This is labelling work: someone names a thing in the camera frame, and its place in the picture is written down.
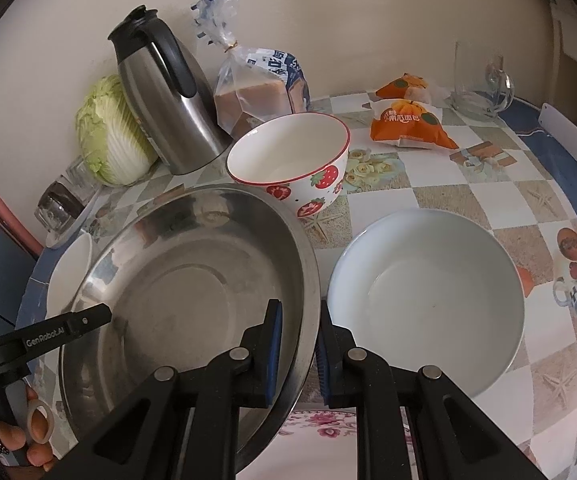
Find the person's left hand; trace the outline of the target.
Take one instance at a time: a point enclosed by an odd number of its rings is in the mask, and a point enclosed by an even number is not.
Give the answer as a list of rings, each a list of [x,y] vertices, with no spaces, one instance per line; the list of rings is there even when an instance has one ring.
[[[26,413],[21,427],[0,421],[0,442],[10,452],[25,451],[28,465],[5,466],[4,470],[9,479],[42,479],[58,462],[50,443],[54,416],[28,384],[25,394],[28,408],[34,410]]]

